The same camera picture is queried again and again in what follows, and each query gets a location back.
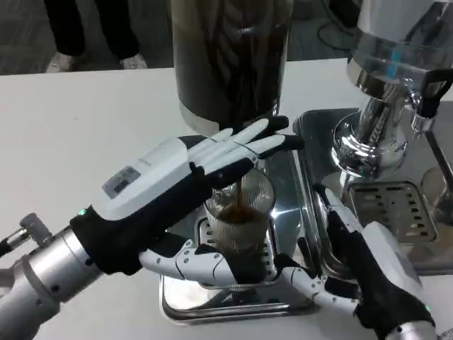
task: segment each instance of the espresso machine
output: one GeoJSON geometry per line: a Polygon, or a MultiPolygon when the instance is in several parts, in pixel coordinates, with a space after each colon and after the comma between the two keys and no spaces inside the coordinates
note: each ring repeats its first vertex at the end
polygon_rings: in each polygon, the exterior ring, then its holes
{"type": "Polygon", "coordinates": [[[349,277],[311,189],[322,183],[363,225],[388,227],[419,275],[453,273],[453,106],[440,103],[453,81],[453,6],[366,0],[358,27],[347,72],[366,102],[294,123],[306,141],[298,155],[313,262],[349,277]]]}

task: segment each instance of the glass cup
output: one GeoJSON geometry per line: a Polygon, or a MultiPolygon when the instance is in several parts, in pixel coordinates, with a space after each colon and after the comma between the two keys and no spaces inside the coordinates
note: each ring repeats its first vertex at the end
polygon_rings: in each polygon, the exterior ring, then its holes
{"type": "Polygon", "coordinates": [[[214,190],[205,202],[212,239],[230,266],[241,273],[241,283],[264,279],[261,257],[274,204],[273,185],[257,169],[235,184],[214,190]]]}

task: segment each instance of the metal drip tray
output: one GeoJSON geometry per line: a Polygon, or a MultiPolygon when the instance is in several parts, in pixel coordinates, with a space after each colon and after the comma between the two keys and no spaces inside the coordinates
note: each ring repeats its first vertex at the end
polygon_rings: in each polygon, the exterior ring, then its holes
{"type": "Polygon", "coordinates": [[[414,183],[352,183],[348,192],[353,212],[362,225],[377,221],[401,243],[436,239],[434,224],[414,183]]]}
{"type": "MultiPolygon", "coordinates": [[[[304,234],[304,230],[299,208],[299,198],[302,195],[293,175],[296,173],[294,158],[291,153],[280,152],[266,160],[264,169],[277,194],[262,257],[267,266],[266,279],[254,285],[212,287],[163,276],[161,304],[163,313],[169,319],[177,323],[193,324],[293,315],[312,308],[310,300],[302,297],[284,281],[275,280],[276,270],[273,266],[273,257],[277,253],[286,253],[298,263],[304,263],[303,256],[296,249],[297,238],[299,234],[304,234]]],[[[200,213],[202,214],[202,209],[185,218],[170,231],[199,243],[213,245],[207,233],[209,227],[200,218],[200,213]]]]}
{"type": "MultiPolygon", "coordinates": [[[[453,159],[452,111],[451,103],[441,103],[433,127],[449,159],[453,159]]],[[[363,225],[373,220],[386,225],[420,275],[453,273],[451,216],[440,214],[436,209],[443,203],[443,211],[448,211],[445,204],[452,200],[448,195],[439,198],[444,188],[442,177],[432,180],[432,176],[427,176],[436,172],[432,169],[438,164],[425,137],[413,139],[411,117],[404,114],[400,124],[408,140],[408,151],[399,169],[378,181],[353,178],[340,171],[331,155],[336,125],[356,112],[355,108],[308,111],[294,123],[294,131],[306,142],[304,150],[298,153],[299,179],[304,196],[302,204],[306,208],[302,209],[303,220],[313,262],[332,274],[350,277],[348,268],[333,253],[320,201],[312,191],[313,184],[322,183],[355,212],[363,225]]]]}

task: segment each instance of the metal grate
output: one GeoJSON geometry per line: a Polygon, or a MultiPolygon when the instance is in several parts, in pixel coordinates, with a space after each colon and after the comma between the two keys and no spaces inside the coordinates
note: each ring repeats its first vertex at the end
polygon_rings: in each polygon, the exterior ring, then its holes
{"type": "Polygon", "coordinates": [[[436,229],[424,200],[410,181],[352,183],[348,191],[362,225],[380,222],[403,243],[436,239],[436,229]]]}

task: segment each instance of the person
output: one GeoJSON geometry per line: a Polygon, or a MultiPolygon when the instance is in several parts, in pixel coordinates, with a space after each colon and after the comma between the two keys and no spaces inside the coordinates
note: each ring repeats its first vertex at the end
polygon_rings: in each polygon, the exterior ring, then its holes
{"type": "MultiPolygon", "coordinates": [[[[47,73],[70,72],[85,55],[85,37],[75,0],[44,0],[57,53],[47,73]]],[[[130,27],[127,0],[95,0],[104,36],[124,69],[146,69],[139,43],[130,27]]]]}

